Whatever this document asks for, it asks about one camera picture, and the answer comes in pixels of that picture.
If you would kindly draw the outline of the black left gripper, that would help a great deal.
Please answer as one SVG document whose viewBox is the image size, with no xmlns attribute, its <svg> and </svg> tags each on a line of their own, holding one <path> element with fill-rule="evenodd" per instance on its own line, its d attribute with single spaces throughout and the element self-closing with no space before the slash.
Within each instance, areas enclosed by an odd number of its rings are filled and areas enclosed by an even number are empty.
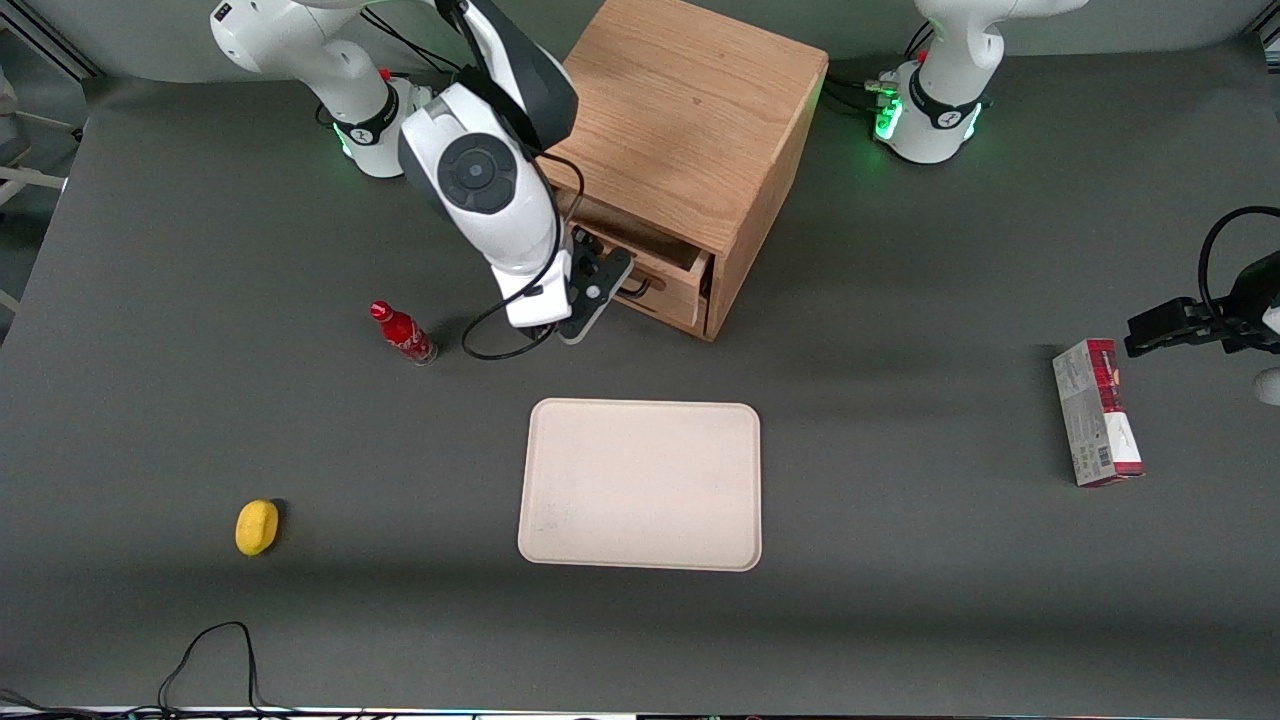
<svg viewBox="0 0 1280 720">
<path fill-rule="evenodd" d="M 1129 336 L 1124 345 L 1129 357 L 1212 342 L 1220 342 L 1225 354 L 1244 348 L 1279 354 L 1279 255 L 1270 254 L 1245 266 L 1221 299 L 1210 297 L 1208 274 L 1210 260 L 1204 255 L 1204 305 L 1190 297 L 1176 297 L 1128 320 Z"/>
</svg>

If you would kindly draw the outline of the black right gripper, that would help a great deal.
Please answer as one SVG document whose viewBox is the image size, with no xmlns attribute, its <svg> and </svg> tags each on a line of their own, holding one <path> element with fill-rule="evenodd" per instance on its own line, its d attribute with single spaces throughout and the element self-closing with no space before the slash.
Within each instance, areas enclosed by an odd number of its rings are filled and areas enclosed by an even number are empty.
<svg viewBox="0 0 1280 720">
<path fill-rule="evenodd" d="M 571 240 L 570 299 L 611 301 L 632 273 L 635 254 L 625 246 L 604 243 L 585 227 L 573 227 Z M 639 301 L 652 288 L 652 279 L 641 279 L 634 288 L 625 288 L 623 297 Z"/>
</svg>

